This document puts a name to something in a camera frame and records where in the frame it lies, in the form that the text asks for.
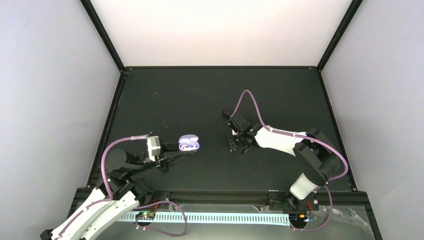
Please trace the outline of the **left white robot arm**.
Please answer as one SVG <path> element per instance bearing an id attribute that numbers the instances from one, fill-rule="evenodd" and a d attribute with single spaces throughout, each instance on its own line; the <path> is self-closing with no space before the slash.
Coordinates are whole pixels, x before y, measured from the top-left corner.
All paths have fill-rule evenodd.
<path id="1" fill-rule="evenodd" d="M 115 145 L 128 141 L 146 141 L 146 150 L 134 155 Z M 100 160 L 100 179 L 86 200 L 67 220 L 40 234 L 42 240 L 95 240 L 124 214 L 152 209 L 150 217 L 169 200 L 155 200 L 154 191 L 141 174 L 157 169 L 167 173 L 170 167 L 200 149 L 198 137 L 183 135 L 178 142 L 162 142 L 158 136 L 137 135 L 113 141 Z"/>

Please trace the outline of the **lavender earbud charging case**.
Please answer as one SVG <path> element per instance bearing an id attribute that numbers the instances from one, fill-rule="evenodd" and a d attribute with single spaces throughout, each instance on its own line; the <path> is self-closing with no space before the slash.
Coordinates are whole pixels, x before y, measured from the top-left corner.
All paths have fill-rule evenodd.
<path id="1" fill-rule="evenodd" d="M 186 135 L 182 135 L 179 140 L 178 140 L 179 144 L 184 144 L 184 143 L 188 143 L 188 144 L 193 144 L 193 147 L 191 150 L 189 151 L 180 151 L 181 152 L 195 152 L 197 150 L 200 149 L 200 144 L 199 144 L 199 137 L 195 134 L 186 134 Z"/>

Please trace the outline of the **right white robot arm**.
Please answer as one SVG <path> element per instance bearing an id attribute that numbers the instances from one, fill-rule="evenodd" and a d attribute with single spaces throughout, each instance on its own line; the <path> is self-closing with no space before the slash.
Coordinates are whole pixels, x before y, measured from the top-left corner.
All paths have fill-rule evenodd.
<path id="1" fill-rule="evenodd" d="M 252 124 L 239 113 L 222 113 L 226 124 L 232 130 L 232 133 L 227 135 L 230 151 L 240 149 L 244 155 L 252 147 L 273 149 L 294 156 L 304 165 L 303 173 L 284 196 L 285 204 L 290 209 L 299 209 L 305 203 L 306 197 L 324 187 L 344 164 L 340 153 L 318 129 L 292 132 L 261 123 Z"/>

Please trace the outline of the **black earbud charging case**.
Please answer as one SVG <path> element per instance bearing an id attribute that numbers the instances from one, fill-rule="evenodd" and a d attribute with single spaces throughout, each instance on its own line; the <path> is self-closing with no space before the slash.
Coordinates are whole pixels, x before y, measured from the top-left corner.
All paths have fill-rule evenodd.
<path id="1" fill-rule="evenodd" d="M 232 113 L 227 110 L 223 110 L 222 114 L 228 119 L 232 116 Z"/>

